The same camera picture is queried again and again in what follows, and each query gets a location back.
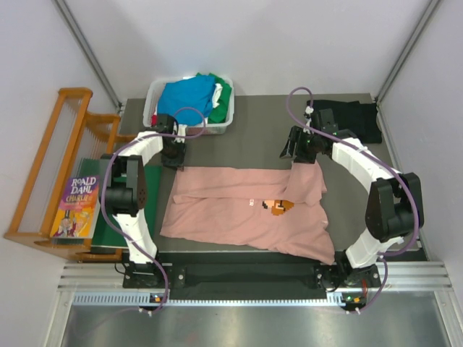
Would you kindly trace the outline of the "pink t shirt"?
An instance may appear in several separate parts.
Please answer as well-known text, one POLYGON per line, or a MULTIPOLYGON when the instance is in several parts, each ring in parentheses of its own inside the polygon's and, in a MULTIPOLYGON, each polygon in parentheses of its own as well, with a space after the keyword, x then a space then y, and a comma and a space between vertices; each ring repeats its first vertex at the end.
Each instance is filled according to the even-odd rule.
POLYGON ((318 163, 289 169, 187 167, 176 174, 160 234, 334 263, 318 163))

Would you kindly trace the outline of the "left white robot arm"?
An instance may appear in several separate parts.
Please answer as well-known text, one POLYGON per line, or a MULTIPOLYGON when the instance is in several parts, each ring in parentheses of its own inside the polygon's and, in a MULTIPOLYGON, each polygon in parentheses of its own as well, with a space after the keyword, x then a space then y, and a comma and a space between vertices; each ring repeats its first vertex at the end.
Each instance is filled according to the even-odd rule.
POLYGON ((128 246, 124 275, 129 280, 140 278, 151 287, 162 282, 164 270, 156 259, 158 249, 145 217, 148 201, 145 166, 159 154, 163 166, 174 170, 184 168, 185 138, 185 127, 174 116, 161 114, 152 127, 100 159, 101 213, 128 246))

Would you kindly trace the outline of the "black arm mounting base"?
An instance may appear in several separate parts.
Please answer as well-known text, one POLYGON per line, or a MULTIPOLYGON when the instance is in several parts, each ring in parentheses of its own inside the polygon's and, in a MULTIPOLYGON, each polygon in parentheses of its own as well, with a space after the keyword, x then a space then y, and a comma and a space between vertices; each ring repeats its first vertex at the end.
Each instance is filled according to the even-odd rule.
POLYGON ((164 288, 173 299, 301 299, 338 288, 380 285, 374 265, 358 283, 339 280, 336 263, 270 252, 162 253, 163 278, 129 280, 125 288, 164 288))

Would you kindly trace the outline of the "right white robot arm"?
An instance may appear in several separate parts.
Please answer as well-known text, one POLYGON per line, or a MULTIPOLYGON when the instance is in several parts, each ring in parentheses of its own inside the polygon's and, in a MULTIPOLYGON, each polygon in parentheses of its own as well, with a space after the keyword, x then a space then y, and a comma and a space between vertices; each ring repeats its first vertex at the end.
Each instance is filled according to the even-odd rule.
POLYGON ((340 129, 331 109, 307 106, 306 122, 290 129, 281 158, 314 163, 319 154, 345 168, 368 194, 365 230, 336 259, 337 275, 354 286, 372 270, 376 260, 424 224, 419 177, 401 173, 379 160, 348 129, 340 129))

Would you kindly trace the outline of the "green t shirt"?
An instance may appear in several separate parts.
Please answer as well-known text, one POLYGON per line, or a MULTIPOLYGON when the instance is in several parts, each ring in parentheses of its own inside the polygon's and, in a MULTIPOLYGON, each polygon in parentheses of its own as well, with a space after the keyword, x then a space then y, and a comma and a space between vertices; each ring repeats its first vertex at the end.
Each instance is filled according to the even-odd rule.
POLYGON ((208 76, 211 76, 215 79, 215 83, 221 83, 222 86, 223 86, 223 92, 222 92, 222 95, 221 95, 221 102, 224 104, 224 108, 226 110, 226 115, 227 115, 227 112, 229 110, 229 102, 230 102, 230 97, 231 97, 231 93, 232 93, 232 86, 226 81, 224 80, 223 78, 213 74, 213 73, 209 73, 208 76))

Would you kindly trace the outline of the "blue t shirt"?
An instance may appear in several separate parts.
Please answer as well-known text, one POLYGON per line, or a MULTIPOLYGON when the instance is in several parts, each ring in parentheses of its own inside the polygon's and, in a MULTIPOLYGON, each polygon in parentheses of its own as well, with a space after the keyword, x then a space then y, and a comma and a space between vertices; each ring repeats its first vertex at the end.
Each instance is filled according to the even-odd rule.
POLYGON ((215 79, 206 75, 166 83, 157 102, 157 114, 173 116, 179 124, 198 125, 203 122, 199 112, 204 116, 205 104, 214 87, 215 79))

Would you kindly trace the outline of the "white t shirt in basket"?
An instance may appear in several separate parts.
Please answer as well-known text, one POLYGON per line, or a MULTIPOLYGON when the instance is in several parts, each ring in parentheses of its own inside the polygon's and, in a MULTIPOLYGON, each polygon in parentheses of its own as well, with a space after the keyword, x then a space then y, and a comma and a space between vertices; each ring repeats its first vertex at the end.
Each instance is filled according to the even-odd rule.
POLYGON ((205 104, 204 116, 208 124, 218 124, 224 121, 226 110, 221 102, 223 86, 221 83, 216 83, 214 91, 205 104))

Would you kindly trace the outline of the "folded black t shirt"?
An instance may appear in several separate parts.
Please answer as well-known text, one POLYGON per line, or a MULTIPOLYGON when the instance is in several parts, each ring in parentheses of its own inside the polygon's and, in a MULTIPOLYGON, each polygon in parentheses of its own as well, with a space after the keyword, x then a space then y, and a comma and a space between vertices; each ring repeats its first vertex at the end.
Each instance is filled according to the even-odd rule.
POLYGON ((377 124, 376 103, 314 100, 313 103, 307 102, 306 111, 309 111, 309 107, 313 113, 331 109, 338 130, 349 130, 364 144, 381 144, 383 141, 377 124))

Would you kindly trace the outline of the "wooden rack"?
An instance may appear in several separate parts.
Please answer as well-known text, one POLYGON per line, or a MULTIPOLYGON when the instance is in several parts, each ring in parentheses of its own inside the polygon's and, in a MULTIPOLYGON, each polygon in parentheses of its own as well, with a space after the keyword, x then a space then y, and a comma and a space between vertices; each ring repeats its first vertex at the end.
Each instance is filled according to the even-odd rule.
POLYGON ((22 194, 4 234, 5 239, 78 262, 119 262, 122 249, 109 254, 91 251, 92 241, 53 243, 51 228, 67 179, 78 174, 83 159, 97 159, 128 143, 134 135, 120 134, 120 115, 88 110, 92 90, 65 87, 54 109, 27 176, 22 194))

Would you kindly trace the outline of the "Roald Dahl book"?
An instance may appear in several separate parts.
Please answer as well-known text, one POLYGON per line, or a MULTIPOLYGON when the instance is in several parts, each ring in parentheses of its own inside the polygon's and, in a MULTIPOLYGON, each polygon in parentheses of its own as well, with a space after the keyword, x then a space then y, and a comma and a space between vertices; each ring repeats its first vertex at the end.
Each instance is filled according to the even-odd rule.
POLYGON ((91 239, 98 220, 99 177, 69 178, 51 227, 50 237, 91 239))

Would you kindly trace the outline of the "green book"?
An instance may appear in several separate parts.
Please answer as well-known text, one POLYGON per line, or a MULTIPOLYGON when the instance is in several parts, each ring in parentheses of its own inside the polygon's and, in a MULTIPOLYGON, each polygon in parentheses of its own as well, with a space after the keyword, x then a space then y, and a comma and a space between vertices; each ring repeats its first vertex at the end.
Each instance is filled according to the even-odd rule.
MULTIPOLYGON (((97 176, 99 162, 96 159, 84 158, 81 160, 78 176, 97 176)), ((148 188, 148 200, 144 208, 145 220, 148 225, 150 236, 153 237, 156 223, 156 210, 158 191, 161 180, 161 166, 146 166, 145 177, 148 188)), ((108 248, 127 248, 127 243, 124 237, 114 231, 106 224, 101 213, 98 215, 98 220, 95 226, 95 232, 92 239, 92 247, 108 247, 108 248)))

